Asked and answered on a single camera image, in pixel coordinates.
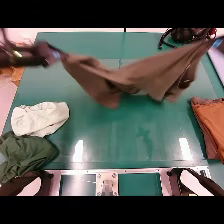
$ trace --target white garment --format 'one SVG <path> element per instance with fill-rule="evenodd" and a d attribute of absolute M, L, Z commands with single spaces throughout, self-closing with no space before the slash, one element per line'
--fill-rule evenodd
<path fill-rule="evenodd" d="M 43 102 L 34 106 L 15 107 L 12 112 L 12 130 L 17 136 L 44 137 L 53 134 L 69 118 L 65 102 Z"/>

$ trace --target brown cloth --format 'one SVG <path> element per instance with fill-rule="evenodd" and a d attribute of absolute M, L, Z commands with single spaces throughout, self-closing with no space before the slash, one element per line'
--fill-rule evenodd
<path fill-rule="evenodd" d="M 204 134 L 208 158 L 220 159 L 224 164 L 224 98 L 193 97 L 191 105 Z"/>
<path fill-rule="evenodd" d="M 108 108 L 117 108 L 122 92 L 143 90 L 152 99 L 169 101 L 195 80 L 199 60 L 214 43 L 203 40 L 191 45 L 139 60 L 117 70 L 110 70 L 97 59 L 70 54 L 62 60 L 67 72 L 92 96 Z"/>

